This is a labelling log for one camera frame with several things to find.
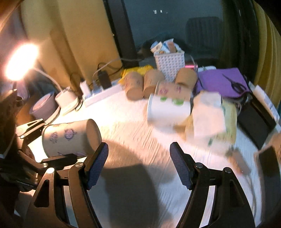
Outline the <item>brown paper cup purple print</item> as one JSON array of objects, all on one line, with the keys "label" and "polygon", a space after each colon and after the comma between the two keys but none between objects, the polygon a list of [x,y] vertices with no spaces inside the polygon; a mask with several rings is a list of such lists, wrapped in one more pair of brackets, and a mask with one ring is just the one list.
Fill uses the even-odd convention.
[{"label": "brown paper cup purple print", "polygon": [[102,136],[93,119],[48,125],[42,131],[42,146],[48,157],[75,154],[85,157],[94,153]]}]

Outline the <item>brown paper cup left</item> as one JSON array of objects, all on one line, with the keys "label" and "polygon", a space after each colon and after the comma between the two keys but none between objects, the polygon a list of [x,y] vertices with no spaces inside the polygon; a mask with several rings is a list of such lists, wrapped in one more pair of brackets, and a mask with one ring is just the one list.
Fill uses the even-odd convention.
[{"label": "brown paper cup left", "polygon": [[125,78],[126,97],[131,101],[141,100],[143,93],[143,76],[137,72],[131,72]]}]

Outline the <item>white paper cup green print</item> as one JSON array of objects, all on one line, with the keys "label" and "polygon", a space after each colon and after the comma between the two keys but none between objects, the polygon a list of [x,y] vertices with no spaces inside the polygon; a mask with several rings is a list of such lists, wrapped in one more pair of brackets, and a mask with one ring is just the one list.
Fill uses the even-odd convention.
[{"label": "white paper cup green print", "polygon": [[147,105],[147,121],[156,126],[182,125],[191,114],[188,101],[151,94]]}]

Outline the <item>brown paper cup middle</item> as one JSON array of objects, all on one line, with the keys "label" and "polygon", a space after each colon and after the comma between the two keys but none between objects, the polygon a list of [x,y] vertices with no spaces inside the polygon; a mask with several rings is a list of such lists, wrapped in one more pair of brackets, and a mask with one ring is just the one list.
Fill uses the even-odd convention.
[{"label": "brown paper cup middle", "polygon": [[144,75],[144,98],[149,98],[150,94],[154,94],[158,82],[163,80],[165,80],[165,76],[161,71],[157,69],[147,71]]}]

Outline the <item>brown printed cup lying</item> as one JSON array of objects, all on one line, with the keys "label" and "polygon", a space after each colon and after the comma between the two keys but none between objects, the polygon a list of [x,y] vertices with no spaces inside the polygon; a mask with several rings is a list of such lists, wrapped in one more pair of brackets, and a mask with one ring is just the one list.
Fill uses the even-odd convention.
[{"label": "brown printed cup lying", "polygon": [[155,95],[164,96],[171,99],[180,99],[190,101],[192,91],[182,85],[172,82],[158,82],[155,89]]}]

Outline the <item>brown paper cup right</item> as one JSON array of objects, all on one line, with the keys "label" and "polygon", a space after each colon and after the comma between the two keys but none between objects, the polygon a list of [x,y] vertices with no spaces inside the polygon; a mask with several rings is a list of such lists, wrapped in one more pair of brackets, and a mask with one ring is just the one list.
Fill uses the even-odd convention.
[{"label": "brown paper cup right", "polygon": [[193,69],[181,68],[176,75],[175,83],[192,90],[197,79],[197,73]]}]

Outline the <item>grey bowl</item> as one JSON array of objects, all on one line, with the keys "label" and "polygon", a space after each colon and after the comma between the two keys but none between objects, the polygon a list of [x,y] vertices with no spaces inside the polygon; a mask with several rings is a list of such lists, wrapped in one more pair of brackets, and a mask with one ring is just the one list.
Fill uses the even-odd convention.
[{"label": "grey bowl", "polygon": [[40,98],[30,108],[29,114],[36,119],[43,119],[45,121],[54,114],[57,108],[58,104],[55,101],[55,92],[50,92]]}]

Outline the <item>white phone charger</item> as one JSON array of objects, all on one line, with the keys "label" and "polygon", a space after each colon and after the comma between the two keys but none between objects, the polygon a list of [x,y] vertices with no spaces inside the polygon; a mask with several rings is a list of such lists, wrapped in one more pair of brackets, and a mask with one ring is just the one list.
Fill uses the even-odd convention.
[{"label": "white phone charger", "polygon": [[80,89],[81,89],[84,97],[91,96],[92,92],[87,84],[87,81],[80,82]]}]

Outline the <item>lit desk lamp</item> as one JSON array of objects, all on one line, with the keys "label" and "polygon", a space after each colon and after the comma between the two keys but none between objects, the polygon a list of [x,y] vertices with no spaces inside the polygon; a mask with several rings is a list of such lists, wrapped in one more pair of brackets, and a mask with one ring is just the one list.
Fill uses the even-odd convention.
[{"label": "lit desk lamp", "polygon": [[31,70],[39,56],[39,48],[32,43],[25,43],[13,52],[5,67],[5,76],[11,81],[21,80]]}]

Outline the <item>white power strip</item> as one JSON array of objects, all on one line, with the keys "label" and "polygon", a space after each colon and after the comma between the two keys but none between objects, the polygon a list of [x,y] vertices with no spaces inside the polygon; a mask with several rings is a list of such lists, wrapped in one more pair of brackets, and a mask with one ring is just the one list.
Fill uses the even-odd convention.
[{"label": "white power strip", "polygon": [[102,88],[102,86],[96,85],[95,89],[92,90],[92,93],[84,98],[83,105],[88,107],[93,103],[110,97],[116,93],[119,93],[120,91],[122,91],[122,86],[118,83],[118,79],[113,81],[112,86],[105,90]]}]

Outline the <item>black box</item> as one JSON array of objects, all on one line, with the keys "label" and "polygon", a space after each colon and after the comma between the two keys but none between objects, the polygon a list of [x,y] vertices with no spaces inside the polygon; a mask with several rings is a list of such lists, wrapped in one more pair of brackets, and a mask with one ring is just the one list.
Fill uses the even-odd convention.
[{"label": "black box", "polygon": [[276,126],[275,120],[255,97],[242,106],[238,124],[259,150]]}]

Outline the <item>black power adapter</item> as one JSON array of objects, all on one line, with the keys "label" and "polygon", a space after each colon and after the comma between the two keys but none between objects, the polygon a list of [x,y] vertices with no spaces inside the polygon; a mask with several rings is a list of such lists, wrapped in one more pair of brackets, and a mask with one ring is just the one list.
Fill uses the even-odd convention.
[{"label": "black power adapter", "polygon": [[112,87],[110,77],[105,70],[101,70],[98,72],[98,80],[104,90]]}]

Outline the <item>white paper packet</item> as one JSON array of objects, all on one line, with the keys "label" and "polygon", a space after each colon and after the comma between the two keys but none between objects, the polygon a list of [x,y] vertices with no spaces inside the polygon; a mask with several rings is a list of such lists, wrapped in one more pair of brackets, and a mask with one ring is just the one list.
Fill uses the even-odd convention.
[{"label": "white paper packet", "polygon": [[226,131],[222,98],[218,92],[201,91],[193,99],[195,138],[207,138]]}]

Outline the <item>black scissors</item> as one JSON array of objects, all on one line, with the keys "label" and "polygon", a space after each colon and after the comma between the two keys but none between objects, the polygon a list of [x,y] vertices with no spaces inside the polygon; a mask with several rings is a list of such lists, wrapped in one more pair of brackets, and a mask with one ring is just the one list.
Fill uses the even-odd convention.
[{"label": "black scissors", "polygon": [[242,94],[246,91],[246,87],[244,85],[242,85],[241,83],[233,81],[232,79],[225,76],[224,74],[222,76],[225,77],[231,83],[231,87],[236,93]]}]

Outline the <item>yellow plastic bag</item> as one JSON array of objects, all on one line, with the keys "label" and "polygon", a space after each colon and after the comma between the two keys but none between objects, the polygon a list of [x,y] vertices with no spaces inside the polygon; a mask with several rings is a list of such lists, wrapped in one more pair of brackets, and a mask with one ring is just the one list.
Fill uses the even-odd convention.
[{"label": "yellow plastic bag", "polygon": [[121,79],[118,81],[118,83],[119,84],[124,84],[126,75],[128,73],[137,72],[137,73],[141,74],[142,76],[144,76],[144,74],[147,71],[152,70],[152,69],[154,69],[154,68],[151,65],[137,66],[137,67],[133,67],[133,68],[124,69],[122,71],[122,73],[120,74],[121,75]]}]

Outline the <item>purple cloth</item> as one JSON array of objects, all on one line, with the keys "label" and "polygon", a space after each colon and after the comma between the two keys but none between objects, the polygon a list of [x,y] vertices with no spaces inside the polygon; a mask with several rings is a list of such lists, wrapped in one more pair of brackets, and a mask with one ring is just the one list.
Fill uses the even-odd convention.
[{"label": "purple cloth", "polygon": [[[244,85],[246,87],[246,91],[242,94],[236,93],[232,89],[231,83],[222,76],[223,74],[233,81]],[[198,94],[201,91],[218,92],[222,97],[229,98],[239,98],[246,93],[251,93],[247,81],[238,68],[210,69],[199,72],[194,92],[195,94]]]}]

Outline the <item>white perforated plastic basket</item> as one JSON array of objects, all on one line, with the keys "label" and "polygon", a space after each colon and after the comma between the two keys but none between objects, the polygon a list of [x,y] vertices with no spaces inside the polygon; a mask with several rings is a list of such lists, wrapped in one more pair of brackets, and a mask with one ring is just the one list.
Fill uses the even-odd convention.
[{"label": "white perforated plastic basket", "polygon": [[161,71],[165,80],[173,82],[178,71],[185,67],[184,51],[168,54],[153,54],[157,69]]}]

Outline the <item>dark chair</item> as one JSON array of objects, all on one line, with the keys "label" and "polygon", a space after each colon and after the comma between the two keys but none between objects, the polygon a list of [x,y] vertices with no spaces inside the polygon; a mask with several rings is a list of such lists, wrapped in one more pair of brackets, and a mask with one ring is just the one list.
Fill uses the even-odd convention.
[{"label": "dark chair", "polygon": [[222,20],[216,16],[188,19],[186,42],[192,51],[200,54],[214,54],[222,43]]}]

